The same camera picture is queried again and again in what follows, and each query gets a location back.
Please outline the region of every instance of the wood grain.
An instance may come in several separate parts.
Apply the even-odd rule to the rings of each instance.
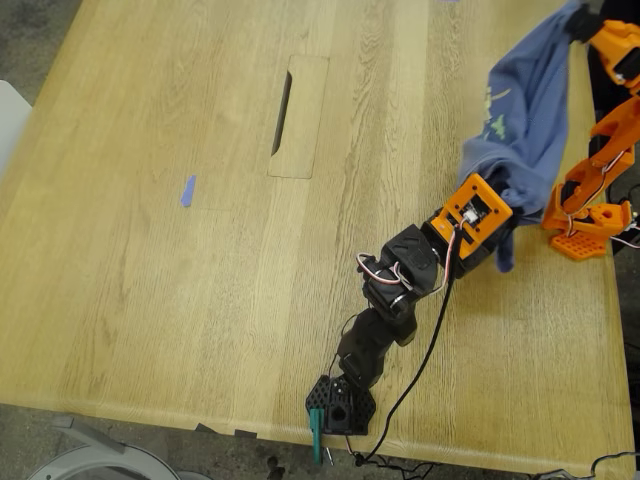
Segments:
[[[561,4],[85,0],[0,184],[0,402],[310,443],[304,398],[364,307],[354,252],[443,203],[490,67]],[[267,174],[292,55],[329,59],[311,179]],[[563,170],[593,122],[584,47],[570,63]],[[514,272],[457,284],[383,453],[586,475],[633,448],[611,257],[547,239],[519,229]],[[389,351],[355,448],[439,302]]]
[[[281,142],[274,144],[278,148],[269,161],[272,177],[311,178],[328,68],[326,57],[293,55],[289,60],[276,128]]]

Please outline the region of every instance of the blue cloth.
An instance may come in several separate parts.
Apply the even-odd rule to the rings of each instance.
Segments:
[[[482,134],[463,148],[458,183],[477,172],[506,184],[502,199],[522,213],[520,224],[540,223],[567,139],[570,36],[564,27],[580,7],[569,0],[509,51],[489,73]],[[513,268],[513,237],[498,247],[502,272]]]
[[[184,186],[184,192],[182,192],[182,196],[180,197],[180,203],[183,207],[190,207],[191,200],[193,199],[193,189],[196,186],[196,176],[191,175],[187,179],[187,184]]]

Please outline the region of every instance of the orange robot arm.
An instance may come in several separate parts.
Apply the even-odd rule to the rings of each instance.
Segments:
[[[612,80],[634,95],[591,130],[589,158],[584,159],[556,185],[545,211],[542,227],[561,230],[551,245],[565,255],[581,260],[603,255],[609,238],[622,233],[633,222],[631,205],[589,205],[634,161],[634,144],[640,140],[640,28],[636,25],[576,13],[568,29],[575,38],[598,50]]]

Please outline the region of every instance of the black cable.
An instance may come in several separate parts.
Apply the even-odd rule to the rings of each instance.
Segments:
[[[329,364],[329,370],[327,370],[327,376],[329,378],[331,378],[331,369],[333,368],[333,364],[336,363],[336,358],[338,358],[337,353],[333,355],[333,360],[331,360],[331,363]]]
[[[380,436],[378,443],[376,443],[376,446],[373,447],[373,450],[371,450],[371,453],[369,453],[366,457],[364,457],[360,453],[357,453],[354,455],[356,457],[356,466],[360,466],[360,465],[363,465],[364,463],[369,462],[371,460],[371,457],[373,457],[376,454],[376,452],[380,448],[380,445],[382,445],[382,442],[384,442],[384,439],[386,438],[387,433],[389,432],[389,424],[391,422],[391,417],[393,417],[393,414],[396,412],[396,410],[398,409],[400,404],[403,402],[403,400],[406,398],[406,396],[409,395],[409,392],[411,392],[411,389],[413,389],[415,384],[418,383],[418,380],[420,379],[420,376],[422,375],[424,368],[427,366],[427,362],[429,361],[429,358],[431,358],[433,349],[436,346],[436,340],[438,339],[438,334],[440,333],[440,327],[442,326],[442,321],[444,320],[444,314],[447,310],[447,304],[449,303],[449,297],[451,295],[453,283],[455,282],[455,279],[456,279],[456,265],[458,263],[458,257],[460,253],[460,243],[462,242],[462,235],[459,235],[461,231],[462,229],[460,227],[455,229],[456,234],[454,236],[453,246],[451,248],[451,259],[450,259],[450,266],[449,266],[449,277],[447,281],[447,290],[444,294],[444,299],[442,300],[442,306],[440,307],[440,314],[438,315],[436,326],[433,329],[433,334],[431,336],[431,342],[429,343],[429,348],[427,348],[427,353],[425,354],[422,360],[422,363],[418,368],[418,371],[414,375],[413,380],[411,380],[407,388],[404,390],[404,392],[402,392],[402,395],[400,395],[400,398],[396,400],[396,403],[393,405],[393,407],[391,407],[391,410],[389,410],[389,413],[387,414],[387,419],[385,421],[384,430],[382,431],[382,435]]]
[[[603,455],[601,457],[596,458],[593,463],[591,464],[591,477],[596,476],[596,467],[598,466],[598,463],[600,463],[602,460],[607,460],[609,458],[620,458],[620,457],[626,457],[632,455],[634,457],[640,456],[640,452],[618,452],[618,453],[613,453],[611,455]]]
[[[344,322],[344,325],[342,326],[342,330],[340,331],[340,338],[344,337],[344,330],[345,328],[347,328],[347,325],[349,325],[349,322],[351,320],[353,320],[354,318],[356,318],[358,316],[357,313],[354,313],[353,315],[351,315],[349,318],[347,318],[347,321]]]
[[[604,191],[604,198],[606,198],[607,203],[618,203],[618,202],[611,201],[611,187],[613,186],[613,183],[614,182],[611,182],[607,187],[607,189]]]
[[[637,189],[640,188],[640,183],[636,183],[633,187],[631,187],[628,191],[627,191],[627,198],[629,199],[629,201],[633,204],[633,199],[631,197],[631,193]]]
[[[415,467],[409,469],[409,468],[401,467],[400,465],[394,465],[381,455],[376,455],[376,457],[378,457],[382,463],[378,463],[374,460],[364,460],[363,465],[373,465],[376,468],[386,468],[388,470],[400,472],[402,474],[402,480],[424,480],[425,478],[427,478],[427,475],[431,473],[431,470],[433,470],[435,466],[440,465],[439,463],[434,463],[434,462],[422,462],[416,465]],[[413,475],[411,477],[407,477],[407,474],[415,473],[420,467],[424,467],[425,465],[429,465],[429,468],[422,475],[418,474],[418,475]]]
[[[538,473],[534,475],[532,478],[542,478],[542,477],[556,478],[557,476],[562,476],[563,478],[570,478],[573,480],[594,480],[596,478],[596,467],[598,466],[598,463],[602,462],[603,460],[626,457],[630,455],[634,457],[639,457],[640,452],[618,452],[618,453],[612,453],[610,455],[603,455],[601,457],[596,458],[591,464],[591,474],[587,477],[575,477],[571,475],[569,472],[567,472],[566,470],[561,469],[561,470],[553,470],[551,472],[546,472],[546,473]]]

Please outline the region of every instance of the orange robot link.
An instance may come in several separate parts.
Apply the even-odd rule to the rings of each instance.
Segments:
[[[589,40],[600,52],[614,82],[636,95],[640,90],[640,28],[607,20]],[[631,205],[589,205],[634,162],[634,144],[640,140],[640,98],[632,97],[591,130],[590,157],[565,176],[551,193],[542,228],[560,230],[551,246],[582,260],[603,255],[610,237],[633,221]]]
[[[472,220],[466,221],[465,214]],[[511,216],[513,211],[477,173],[469,175],[442,210],[430,220],[434,230],[447,242],[454,225],[463,222],[464,238],[460,259],[464,260],[485,242]]]

